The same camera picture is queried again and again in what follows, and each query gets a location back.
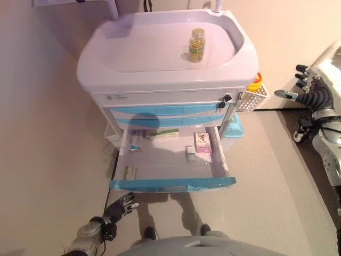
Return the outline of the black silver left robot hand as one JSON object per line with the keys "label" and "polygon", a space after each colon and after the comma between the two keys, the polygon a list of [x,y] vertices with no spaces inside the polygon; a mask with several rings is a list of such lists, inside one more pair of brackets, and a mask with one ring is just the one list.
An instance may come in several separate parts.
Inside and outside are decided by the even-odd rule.
{"label": "black silver left robot hand", "polygon": [[132,213],[139,206],[135,194],[128,193],[109,205],[104,211],[104,216],[109,218],[111,223],[117,223],[123,216]]}

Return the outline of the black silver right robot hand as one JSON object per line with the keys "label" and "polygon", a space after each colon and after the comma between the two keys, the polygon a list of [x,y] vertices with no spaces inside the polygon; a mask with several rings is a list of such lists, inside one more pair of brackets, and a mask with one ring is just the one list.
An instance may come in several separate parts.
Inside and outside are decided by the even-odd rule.
{"label": "black silver right robot hand", "polygon": [[296,93],[285,90],[276,90],[274,95],[294,102],[301,103],[311,110],[323,109],[332,104],[332,94],[318,70],[305,65],[297,65],[298,73],[295,77],[298,79],[296,86],[303,90],[302,93]]}

